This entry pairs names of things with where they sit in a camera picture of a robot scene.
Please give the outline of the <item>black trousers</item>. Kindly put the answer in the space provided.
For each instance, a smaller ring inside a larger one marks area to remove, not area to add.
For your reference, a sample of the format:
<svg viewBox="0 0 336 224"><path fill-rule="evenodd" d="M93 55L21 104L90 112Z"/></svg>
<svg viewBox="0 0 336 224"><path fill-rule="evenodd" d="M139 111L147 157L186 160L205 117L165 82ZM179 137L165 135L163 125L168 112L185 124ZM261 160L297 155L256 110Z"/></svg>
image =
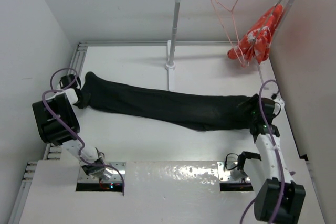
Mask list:
<svg viewBox="0 0 336 224"><path fill-rule="evenodd" d="M242 130L251 116L244 95L208 96L147 89L107 81L93 72L85 76L76 106L169 122L196 131Z"/></svg>

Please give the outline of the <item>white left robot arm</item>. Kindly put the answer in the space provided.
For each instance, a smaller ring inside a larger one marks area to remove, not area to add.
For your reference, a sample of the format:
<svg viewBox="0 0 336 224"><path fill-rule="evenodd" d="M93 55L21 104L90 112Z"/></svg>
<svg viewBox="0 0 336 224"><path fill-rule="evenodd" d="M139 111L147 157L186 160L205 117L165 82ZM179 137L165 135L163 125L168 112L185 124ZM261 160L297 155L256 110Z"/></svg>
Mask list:
<svg viewBox="0 0 336 224"><path fill-rule="evenodd" d="M80 125L72 106L85 100L80 88L80 80L69 74L60 78L51 97L43 95L41 101L32 104L38 133L43 142L60 146L75 157L87 176L106 179L104 155L79 137Z"/></svg>

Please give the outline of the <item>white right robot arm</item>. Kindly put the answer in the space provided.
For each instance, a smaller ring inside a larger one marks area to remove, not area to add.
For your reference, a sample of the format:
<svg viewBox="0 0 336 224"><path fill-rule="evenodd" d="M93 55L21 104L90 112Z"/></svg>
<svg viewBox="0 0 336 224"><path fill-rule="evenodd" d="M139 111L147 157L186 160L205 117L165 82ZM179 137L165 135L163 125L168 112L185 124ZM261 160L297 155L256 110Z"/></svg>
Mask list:
<svg viewBox="0 0 336 224"><path fill-rule="evenodd" d="M238 171L250 179L256 194L256 220L267 223L298 223L306 191L288 171L280 133L273 125L277 102L255 94L240 107L250 118L250 133L258 153L242 152Z"/></svg>

